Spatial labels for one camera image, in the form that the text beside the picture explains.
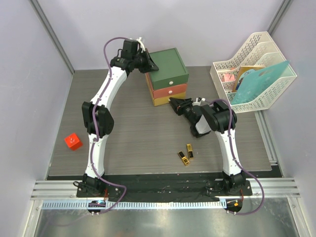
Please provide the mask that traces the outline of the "red drawer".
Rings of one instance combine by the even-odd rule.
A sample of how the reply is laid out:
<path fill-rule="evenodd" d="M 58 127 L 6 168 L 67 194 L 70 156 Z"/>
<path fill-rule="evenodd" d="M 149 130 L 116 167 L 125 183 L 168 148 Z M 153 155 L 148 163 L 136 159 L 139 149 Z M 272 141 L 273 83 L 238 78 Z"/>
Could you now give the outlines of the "red drawer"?
<path fill-rule="evenodd" d="M 149 92 L 153 99 L 158 99 L 162 97 L 177 97 L 184 98 L 186 96 L 187 84 L 180 84 L 175 86 L 169 86 L 162 89 L 154 89 L 150 76 L 148 73 L 145 74 L 146 82 L 149 88 Z"/>

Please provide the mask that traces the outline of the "green top drawer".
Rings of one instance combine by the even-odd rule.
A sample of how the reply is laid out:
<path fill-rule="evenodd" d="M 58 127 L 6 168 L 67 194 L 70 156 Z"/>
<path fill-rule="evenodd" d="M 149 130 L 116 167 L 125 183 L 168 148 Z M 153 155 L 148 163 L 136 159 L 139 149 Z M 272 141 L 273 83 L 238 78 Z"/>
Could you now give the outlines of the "green top drawer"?
<path fill-rule="evenodd" d="M 188 74 L 174 76 L 170 78 L 163 77 L 163 76 L 154 76 L 153 74 L 150 75 L 151 83 L 154 90 L 187 83 L 188 78 L 189 78 Z"/>

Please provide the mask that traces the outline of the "gold black lipstick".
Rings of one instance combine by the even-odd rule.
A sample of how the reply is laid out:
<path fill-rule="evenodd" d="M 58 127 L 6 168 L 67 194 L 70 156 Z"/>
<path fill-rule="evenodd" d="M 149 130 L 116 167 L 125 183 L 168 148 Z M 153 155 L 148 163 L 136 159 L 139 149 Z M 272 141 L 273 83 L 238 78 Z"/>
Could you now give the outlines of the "gold black lipstick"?
<path fill-rule="evenodd" d="M 182 163 L 187 166 L 190 164 L 190 161 L 189 159 L 184 155 L 184 153 L 182 151 L 179 151 L 178 152 L 178 156 L 179 158 L 181 159 Z"/>
<path fill-rule="evenodd" d="M 188 153 L 188 158 L 193 159 L 194 158 L 194 152 L 191 144 L 186 145 L 187 148 L 187 153 Z"/>

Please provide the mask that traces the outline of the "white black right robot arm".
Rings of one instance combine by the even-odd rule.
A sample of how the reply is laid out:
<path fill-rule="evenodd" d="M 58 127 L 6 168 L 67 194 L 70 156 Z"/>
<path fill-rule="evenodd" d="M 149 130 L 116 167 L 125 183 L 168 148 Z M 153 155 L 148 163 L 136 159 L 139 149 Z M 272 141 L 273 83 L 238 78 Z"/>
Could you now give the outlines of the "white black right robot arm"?
<path fill-rule="evenodd" d="M 229 195 L 241 193 L 246 175 L 239 161 L 235 139 L 237 116 L 229 103 L 223 99 L 209 101 L 203 97 L 195 100 L 170 97 L 168 101 L 178 116 L 184 115 L 188 120 L 194 137 L 215 133 L 223 158 L 223 181 L 219 191 Z"/>

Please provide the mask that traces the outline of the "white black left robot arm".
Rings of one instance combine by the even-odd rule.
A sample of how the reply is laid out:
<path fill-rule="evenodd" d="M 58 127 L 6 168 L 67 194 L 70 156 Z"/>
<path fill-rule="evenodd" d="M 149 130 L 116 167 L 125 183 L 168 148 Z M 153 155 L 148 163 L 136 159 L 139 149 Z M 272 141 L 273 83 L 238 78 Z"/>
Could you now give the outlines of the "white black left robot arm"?
<path fill-rule="evenodd" d="M 138 69 L 145 74 L 158 71 L 142 38 L 122 37 L 123 46 L 113 59 L 106 59 L 109 71 L 96 95 L 82 104 L 84 126 L 89 138 L 89 157 L 85 173 L 78 186 L 80 192 L 100 197 L 106 186 L 104 157 L 108 137 L 114 128 L 112 102 L 129 74 Z"/>

